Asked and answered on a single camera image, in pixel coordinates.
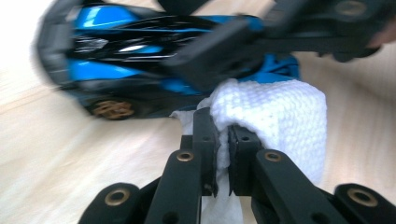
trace white towel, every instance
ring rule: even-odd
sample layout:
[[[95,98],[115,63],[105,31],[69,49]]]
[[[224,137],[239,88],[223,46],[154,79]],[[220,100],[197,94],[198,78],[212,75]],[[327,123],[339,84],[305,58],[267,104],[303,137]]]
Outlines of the white towel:
[[[272,84],[229,79],[221,83],[199,108],[210,106],[220,132],[217,181],[218,197],[204,197],[202,223],[243,223],[239,199],[228,196],[227,168],[230,157],[227,127],[239,124],[259,136],[267,148],[286,153],[314,183],[324,167],[326,147],[326,100],[324,94],[301,81]],[[184,134],[192,134],[193,111],[175,111]]]

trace blue toy car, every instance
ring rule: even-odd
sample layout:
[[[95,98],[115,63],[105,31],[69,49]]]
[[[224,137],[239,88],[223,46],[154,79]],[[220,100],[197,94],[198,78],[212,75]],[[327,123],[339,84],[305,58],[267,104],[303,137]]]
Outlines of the blue toy car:
[[[251,29],[261,20],[247,16]],[[58,0],[37,41],[46,74],[92,115],[106,119],[158,118],[192,110],[209,92],[195,90],[162,66],[177,49],[233,16],[178,16],[102,1]],[[240,81],[298,78],[293,57],[265,55],[241,71]]]

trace light wood surface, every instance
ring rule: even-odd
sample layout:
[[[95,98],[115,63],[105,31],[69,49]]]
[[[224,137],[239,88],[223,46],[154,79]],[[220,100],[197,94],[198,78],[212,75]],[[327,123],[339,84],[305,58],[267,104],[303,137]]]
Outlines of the light wood surface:
[[[178,149],[181,127],[176,119],[94,119],[56,91],[29,49],[51,1],[31,2],[13,15],[16,37],[5,38],[14,45],[0,53],[0,223],[77,223],[104,187],[143,187],[160,176]],[[199,13],[258,15],[268,4],[217,0]],[[12,16],[1,15],[1,22]],[[25,23],[24,31],[15,28]],[[303,79],[327,96],[327,159],[319,186],[332,192],[336,185],[359,183],[396,203],[396,45],[353,63],[297,56]],[[248,199],[243,205],[246,223],[254,223]]]

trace car body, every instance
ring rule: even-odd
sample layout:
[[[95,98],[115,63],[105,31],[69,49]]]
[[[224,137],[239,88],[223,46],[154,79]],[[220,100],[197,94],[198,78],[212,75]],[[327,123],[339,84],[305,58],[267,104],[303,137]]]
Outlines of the car body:
[[[247,16],[251,29],[261,20]],[[233,16],[178,16],[102,1],[58,0],[37,41],[48,77],[90,114],[106,119],[158,118],[193,110],[210,95],[173,74],[162,61]],[[240,81],[260,83],[299,77],[293,57],[262,57]]]

